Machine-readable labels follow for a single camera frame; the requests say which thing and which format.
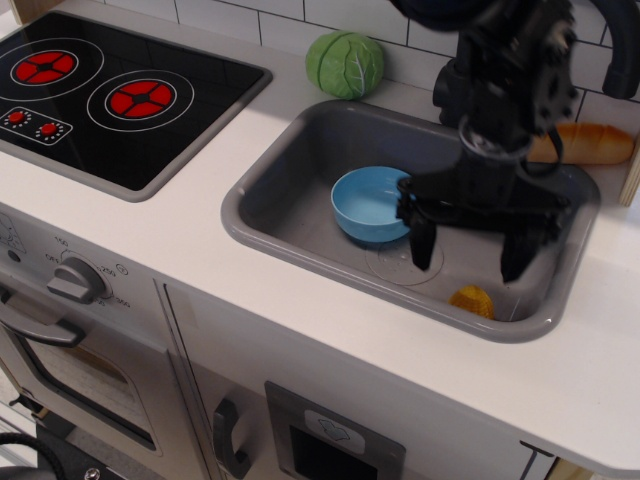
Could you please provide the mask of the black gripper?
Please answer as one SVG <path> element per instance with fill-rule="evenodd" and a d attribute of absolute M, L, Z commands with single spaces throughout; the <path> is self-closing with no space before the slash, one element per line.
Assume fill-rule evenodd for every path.
<path fill-rule="evenodd" d="M 560 165 L 530 167 L 523 151 L 505 156 L 465 147 L 450 167 L 398 182 L 397 217 L 410 227 L 413 264 L 431 266 L 437 226 L 500 232 L 504 283 L 518 280 L 541 247 L 558 238 L 572 201 L 555 190 Z"/>

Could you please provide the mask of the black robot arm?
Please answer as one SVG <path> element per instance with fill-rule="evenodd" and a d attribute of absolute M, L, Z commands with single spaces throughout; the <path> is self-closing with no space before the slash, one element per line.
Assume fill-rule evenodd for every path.
<path fill-rule="evenodd" d="M 468 81 L 459 123 L 461 153 L 449 168 L 398 183 L 397 215 L 410 230 L 413 263 L 431 264 L 441 225 L 500 232 L 500 270 L 518 279 L 540 248 L 561 235 L 570 199 L 552 188 L 559 168 L 531 168 L 535 137 L 556 129 L 575 90 L 569 63 L 575 41 L 567 1 L 400 1 L 411 20 L 456 31 Z"/>

